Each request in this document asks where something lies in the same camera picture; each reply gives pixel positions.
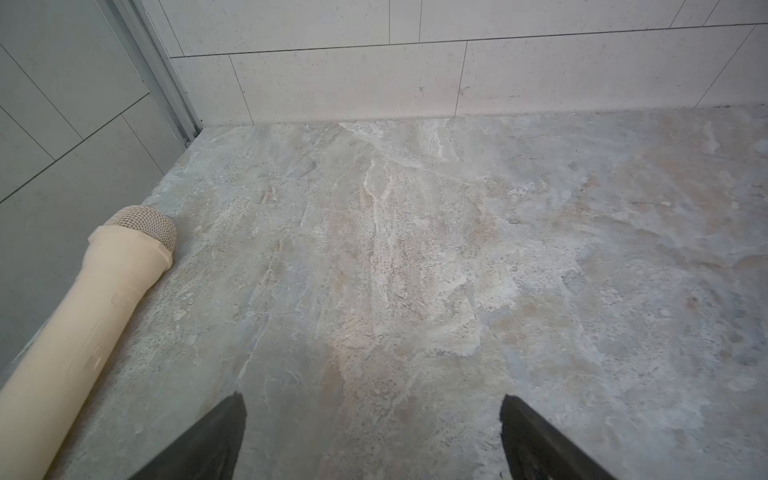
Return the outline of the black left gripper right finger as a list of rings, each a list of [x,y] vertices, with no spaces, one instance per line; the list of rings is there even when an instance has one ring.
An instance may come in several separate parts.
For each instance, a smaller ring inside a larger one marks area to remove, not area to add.
[[[616,479],[518,396],[504,397],[500,422],[513,479]]]

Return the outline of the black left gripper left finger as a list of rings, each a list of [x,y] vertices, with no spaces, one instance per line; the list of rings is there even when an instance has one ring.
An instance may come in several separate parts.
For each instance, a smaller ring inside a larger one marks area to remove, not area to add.
[[[234,392],[130,479],[232,479],[246,418],[243,395]]]

